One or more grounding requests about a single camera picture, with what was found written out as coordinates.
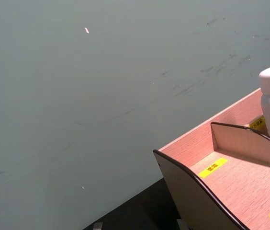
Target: wooden box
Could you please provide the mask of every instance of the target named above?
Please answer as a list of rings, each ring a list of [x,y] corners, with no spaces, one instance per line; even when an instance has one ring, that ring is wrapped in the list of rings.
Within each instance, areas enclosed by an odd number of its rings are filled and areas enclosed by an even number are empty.
[[[193,230],[270,230],[270,137],[246,127],[262,115],[260,89],[154,155]]]

